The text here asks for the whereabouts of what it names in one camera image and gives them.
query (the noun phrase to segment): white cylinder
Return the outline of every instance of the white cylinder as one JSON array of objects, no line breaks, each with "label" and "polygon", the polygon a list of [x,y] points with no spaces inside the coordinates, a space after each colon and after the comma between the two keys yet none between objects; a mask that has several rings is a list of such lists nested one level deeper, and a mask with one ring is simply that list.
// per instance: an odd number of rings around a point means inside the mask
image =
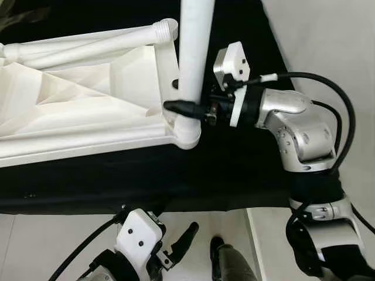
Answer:
[{"label": "white cylinder", "polygon": [[63,50],[34,60],[27,60],[23,64],[35,69],[42,69],[117,50],[165,43],[173,40],[177,33],[177,26],[178,23],[174,19],[163,19],[147,28]]},{"label": "white cylinder", "polygon": [[[179,50],[179,98],[200,102],[215,0],[182,0]],[[194,147],[200,137],[200,121],[178,115],[174,134],[182,148]]]},{"label": "white cylinder", "polygon": [[42,57],[58,51],[82,46],[95,42],[95,40],[75,40],[66,42],[45,42],[45,43],[12,43],[3,48],[4,57],[8,62],[23,62],[25,59]]}]

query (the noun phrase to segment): robotic arm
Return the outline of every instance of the robotic arm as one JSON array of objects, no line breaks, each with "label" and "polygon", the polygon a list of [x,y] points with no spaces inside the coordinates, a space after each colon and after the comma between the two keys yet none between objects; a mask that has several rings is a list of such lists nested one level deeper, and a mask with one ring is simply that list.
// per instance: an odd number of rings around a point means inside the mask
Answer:
[{"label": "robotic arm", "polygon": [[364,258],[351,203],[340,181],[332,177],[338,161],[334,137],[313,101],[297,91],[249,85],[279,76],[261,76],[249,83],[250,67],[240,42],[219,51],[213,71],[222,93],[211,95],[208,106],[177,100],[166,101],[164,107],[211,125],[228,122],[234,127],[269,130],[278,143],[284,169],[294,173],[287,238],[299,268],[322,280],[334,276],[375,280],[375,271]]}]

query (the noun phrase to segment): black backdrop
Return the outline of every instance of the black backdrop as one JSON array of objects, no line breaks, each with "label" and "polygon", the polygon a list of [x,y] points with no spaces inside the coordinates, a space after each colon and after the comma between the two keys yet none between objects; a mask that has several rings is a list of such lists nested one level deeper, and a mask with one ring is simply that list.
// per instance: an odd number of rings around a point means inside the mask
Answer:
[{"label": "black backdrop", "polygon": [[[19,0],[13,13],[50,6],[50,15],[5,29],[0,42],[179,20],[179,5],[176,0]],[[217,51],[238,40],[252,76],[285,71],[261,1],[217,0],[202,99],[215,83]],[[271,87],[293,88],[290,81]],[[286,207],[291,175],[283,171],[269,132],[202,124],[201,140],[192,150],[164,145],[6,167],[0,169],[0,179],[2,212],[92,214],[113,213],[122,204],[166,211]]]}]

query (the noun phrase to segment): person's leg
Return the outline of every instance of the person's leg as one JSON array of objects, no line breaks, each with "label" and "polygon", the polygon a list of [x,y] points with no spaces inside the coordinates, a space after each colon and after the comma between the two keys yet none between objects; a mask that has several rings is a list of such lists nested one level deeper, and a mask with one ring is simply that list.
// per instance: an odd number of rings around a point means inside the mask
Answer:
[{"label": "person's leg", "polygon": [[243,255],[221,238],[211,240],[210,251],[213,281],[257,281]]}]

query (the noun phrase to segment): black shoe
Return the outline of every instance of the black shoe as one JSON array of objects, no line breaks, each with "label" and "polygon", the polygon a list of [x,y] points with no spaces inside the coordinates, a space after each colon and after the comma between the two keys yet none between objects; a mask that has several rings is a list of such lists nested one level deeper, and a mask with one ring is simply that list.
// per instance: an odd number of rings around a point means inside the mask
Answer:
[{"label": "black shoe", "polygon": [[217,250],[220,246],[224,245],[224,240],[221,237],[215,236],[211,239],[210,245],[210,258],[212,264],[212,280],[221,280],[221,271],[219,264],[219,251]]}]

